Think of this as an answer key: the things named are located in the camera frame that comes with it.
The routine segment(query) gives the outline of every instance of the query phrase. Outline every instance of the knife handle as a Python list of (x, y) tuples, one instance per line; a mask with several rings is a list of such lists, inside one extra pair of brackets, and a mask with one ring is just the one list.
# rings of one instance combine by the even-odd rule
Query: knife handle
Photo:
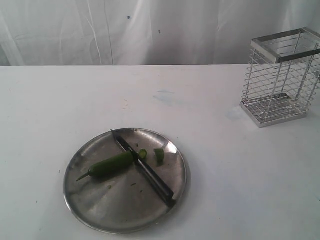
[(174, 192), (170, 187), (156, 174), (156, 172), (143, 160), (138, 159), (136, 164), (142, 168), (146, 175), (149, 183), (159, 195), (159, 197), (167, 204), (171, 201), (174, 196)]

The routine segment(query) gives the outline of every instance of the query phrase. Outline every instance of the white backdrop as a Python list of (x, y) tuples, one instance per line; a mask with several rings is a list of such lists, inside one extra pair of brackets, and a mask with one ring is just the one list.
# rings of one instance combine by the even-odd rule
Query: white backdrop
[(243, 64), (320, 0), (0, 0), (0, 65)]

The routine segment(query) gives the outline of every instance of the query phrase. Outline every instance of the knife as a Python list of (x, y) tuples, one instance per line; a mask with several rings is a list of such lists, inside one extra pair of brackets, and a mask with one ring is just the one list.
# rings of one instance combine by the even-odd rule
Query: knife
[(171, 205), (174, 192), (170, 187), (156, 174), (156, 172), (141, 159), (139, 154), (127, 143), (122, 136), (120, 136), (115, 130), (111, 130), (114, 140), (125, 150), (130, 151), (133, 155), (135, 164), (142, 170), (143, 175), (151, 184), (152, 188), (164, 201), (167, 206)]

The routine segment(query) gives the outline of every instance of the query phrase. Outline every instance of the metal plate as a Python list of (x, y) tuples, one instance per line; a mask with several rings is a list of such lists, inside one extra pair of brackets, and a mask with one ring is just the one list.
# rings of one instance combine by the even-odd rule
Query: metal plate
[[(146, 129), (123, 128), (117, 132), (136, 151), (147, 150), (147, 163), (173, 190), (173, 199), (178, 203), (187, 183), (187, 166), (176, 146), (164, 136)], [(164, 149), (161, 166), (157, 166), (155, 148)], [(111, 132), (106, 132), (74, 155), (64, 176), (64, 198), (68, 208), (82, 223), (105, 233), (136, 232), (158, 223), (172, 211), (134, 164), (113, 176), (103, 179), (88, 176), (76, 182), (92, 164), (120, 153), (122, 150)]]

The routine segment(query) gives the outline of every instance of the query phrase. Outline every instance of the wire basket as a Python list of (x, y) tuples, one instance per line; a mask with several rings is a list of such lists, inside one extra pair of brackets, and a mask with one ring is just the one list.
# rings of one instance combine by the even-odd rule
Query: wire basket
[(308, 28), (251, 41), (240, 105), (259, 128), (307, 116), (320, 81), (319, 45)]

